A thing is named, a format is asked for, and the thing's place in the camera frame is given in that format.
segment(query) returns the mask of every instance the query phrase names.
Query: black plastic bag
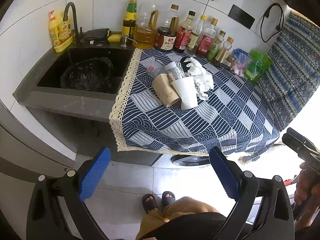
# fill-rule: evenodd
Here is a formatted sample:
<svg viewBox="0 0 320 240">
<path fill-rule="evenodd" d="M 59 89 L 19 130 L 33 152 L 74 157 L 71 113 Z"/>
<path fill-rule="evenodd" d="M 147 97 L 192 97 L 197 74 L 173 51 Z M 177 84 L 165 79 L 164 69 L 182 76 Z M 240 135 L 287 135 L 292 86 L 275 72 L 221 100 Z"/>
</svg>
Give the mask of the black plastic bag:
<svg viewBox="0 0 320 240">
<path fill-rule="evenodd" d="M 72 64 L 60 78 L 61 88 L 107 93 L 112 86 L 113 65 L 107 57 Z"/>
</svg>

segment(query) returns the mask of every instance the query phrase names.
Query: black slipper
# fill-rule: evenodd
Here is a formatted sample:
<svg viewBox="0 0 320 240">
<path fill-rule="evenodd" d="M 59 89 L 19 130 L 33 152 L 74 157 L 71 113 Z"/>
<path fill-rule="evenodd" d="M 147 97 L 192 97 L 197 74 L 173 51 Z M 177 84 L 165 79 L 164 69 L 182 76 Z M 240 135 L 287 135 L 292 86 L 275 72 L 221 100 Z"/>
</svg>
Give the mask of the black slipper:
<svg viewBox="0 0 320 240">
<path fill-rule="evenodd" d="M 162 193 L 162 207 L 166 207 L 167 205 L 170 205 L 171 203 L 176 201 L 176 197 L 171 191 L 165 191 Z"/>
<path fill-rule="evenodd" d="M 146 199 L 148 197 L 153 197 L 153 199 L 149 200 L 149 201 L 146 201 Z M 155 196 L 153 196 L 152 194 L 146 194 L 143 196 L 142 198 L 142 206 L 145 210 L 145 212 L 148 214 L 149 211 L 155 209 L 155 208 L 158 208 L 158 204 L 155 200 Z"/>
</svg>

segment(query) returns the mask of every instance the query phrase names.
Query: white tissue paper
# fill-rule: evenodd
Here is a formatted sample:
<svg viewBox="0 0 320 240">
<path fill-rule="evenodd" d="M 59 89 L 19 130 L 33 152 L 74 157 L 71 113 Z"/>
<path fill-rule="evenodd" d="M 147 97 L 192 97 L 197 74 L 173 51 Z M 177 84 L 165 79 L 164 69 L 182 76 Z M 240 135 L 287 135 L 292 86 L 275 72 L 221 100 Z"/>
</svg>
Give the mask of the white tissue paper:
<svg viewBox="0 0 320 240">
<path fill-rule="evenodd" d="M 205 92 L 214 88 L 212 75 L 193 57 L 187 58 L 184 62 L 190 62 L 187 64 L 187 67 L 190 67 L 188 73 L 193 76 L 195 81 L 197 96 L 201 100 L 207 101 L 209 96 Z"/>
</svg>

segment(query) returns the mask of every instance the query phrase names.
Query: hand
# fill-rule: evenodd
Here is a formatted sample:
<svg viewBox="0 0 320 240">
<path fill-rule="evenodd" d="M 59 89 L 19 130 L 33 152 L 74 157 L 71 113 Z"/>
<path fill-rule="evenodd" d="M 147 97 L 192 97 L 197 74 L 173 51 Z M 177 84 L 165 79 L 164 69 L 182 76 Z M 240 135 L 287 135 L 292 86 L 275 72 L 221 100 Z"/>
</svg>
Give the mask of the hand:
<svg viewBox="0 0 320 240">
<path fill-rule="evenodd" d="M 302 201 L 306 200 L 308 197 L 307 190 L 311 181 L 308 180 L 306 175 L 306 167 L 305 163 L 301 163 L 300 168 L 302 171 L 299 174 L 297 189 L 294 193 L 294 201 L 297 205 L 301 205 Z M 320 206 L 320 184 L 317 184 L 312 188 L 311 194 L 312 199 L 310 199 L 305 213 L 298 221 L 294 222 L 296 230 L 308 227 L 312 224 L 311 219 Z"/>
</svg>

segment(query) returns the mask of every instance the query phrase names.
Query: sink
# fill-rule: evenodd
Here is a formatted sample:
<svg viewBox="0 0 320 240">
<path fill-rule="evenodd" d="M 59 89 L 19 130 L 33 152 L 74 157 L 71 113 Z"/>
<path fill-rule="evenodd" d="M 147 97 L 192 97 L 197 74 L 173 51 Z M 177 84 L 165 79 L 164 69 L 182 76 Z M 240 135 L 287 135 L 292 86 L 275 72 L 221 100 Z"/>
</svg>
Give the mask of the sink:
<svg viewBox="0 0 320 240">
<path fill-rule="evenodd" d="M 121 87 L 122 80 L 125 76 L 127 67 L 132 57 L 133 51 L 121 48 L 104 48 L 104 47 L 73 47 L 65 50 L 46 71 L 37 84 L 39 90 L 47 91 L 48 88 L 59 89 L 60 93 L 89 96 L 96 98 L 115 99 Z M 61 87 L 60 78 L 66 69 L 75 64 L 92 58 L 105 58 L 111 60 L 113 70 L 111 73 L 110 87 L 107 90 L 87 91 L 65 89 Z"/>
</svg>

